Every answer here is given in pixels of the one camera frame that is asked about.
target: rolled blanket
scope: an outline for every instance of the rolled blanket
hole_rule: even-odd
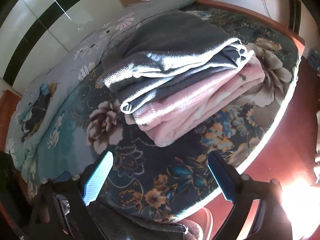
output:
[[[247,57],[238,38],[172,10],[139,27],[102,59],[103,80],[117,93],[121,111],[130,114],[198,82],[203,70],[239,68]]]
[[[144,105],[132,114],[133,118],[157,146],[168,146],[265,77],[255,55],[231,77],[230,72],[223,72],[228,75],[226,82],[223,77],[220,83],[216,82],[216,76],[209,77],[193,88],[190,86],[159,102]]]

